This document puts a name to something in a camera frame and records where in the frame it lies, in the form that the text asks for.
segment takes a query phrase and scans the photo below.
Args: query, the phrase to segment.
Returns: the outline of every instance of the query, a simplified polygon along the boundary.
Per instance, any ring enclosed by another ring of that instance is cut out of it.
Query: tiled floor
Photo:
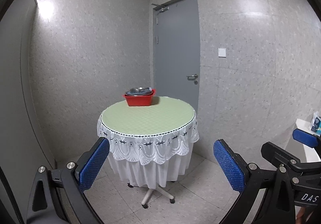
[[[144,209],[141,201],[147,188],[129,188],[106,160],[85,195],[105,224],[218,224],[239,194],[232,190],[217,164],[194,153],[186,174],[177,182],[168,182],[166,190],[175,196],[175,204],[154,191],[149,208]],[[244,223],[253,219],[262,196],[260,192]],[[72,223],[78,224],[63,190],[62,198]]]

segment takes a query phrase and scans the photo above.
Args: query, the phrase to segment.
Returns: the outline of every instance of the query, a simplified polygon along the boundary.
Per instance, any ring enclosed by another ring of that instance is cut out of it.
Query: gray door
[[[200,74],[200,28],[197,0],[170,5],[155,13],[155,88],[168,96],[198,106]]]

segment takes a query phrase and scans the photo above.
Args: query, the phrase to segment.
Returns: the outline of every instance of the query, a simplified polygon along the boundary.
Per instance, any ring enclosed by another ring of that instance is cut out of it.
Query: metal screw
[[[283,166],[281,166],[279,169],[280,169],[280,172],[283,172],[283,173],[286,172],[286,168],[284,168]]]
[[[67,164],[67,168],[68,169],[72,169],[73,167],[75,167],[75,163],[74,162],[70,162]]]
[[[293,183],[297,184],[299,183],[299,179],[297,177],[292,178]]]
[[[41,166],[41,167],[39,167],[39,169],[38,169],[38,171],[40,172],[40,173],[43,173],[44,171],[45,171],[45,167],[44,166]]]
[[[254,163],[250,163],[250,164],[248,165],[248,167],[249,167],[251,170],[256,170],[256,169],[257,169],[257,166],[256,166],[256,164],[254,164]]]

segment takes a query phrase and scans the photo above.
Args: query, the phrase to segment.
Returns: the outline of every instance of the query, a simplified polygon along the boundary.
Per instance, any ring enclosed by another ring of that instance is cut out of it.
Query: blue textured pad
[[[295,129],[292,133],[293,139],[305,144],[308,147],[314,148],[318,146],[318,140],[312,134],[305,131]]]
[[[245,188],[244,174],[219,140],[214,143],[213,151],[232,189],[242,192]]]
[[[79,188],[90,189],[109,154],[109,141],[104,139],[79,174]]]

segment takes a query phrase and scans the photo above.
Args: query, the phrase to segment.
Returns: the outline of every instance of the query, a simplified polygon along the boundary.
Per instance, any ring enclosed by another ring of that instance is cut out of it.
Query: plastic package
[[[319,112],[313,114],[312,122],[310,124],[311,131],[315,132],[318,136],[321,135],[321,118],[319,117]]]

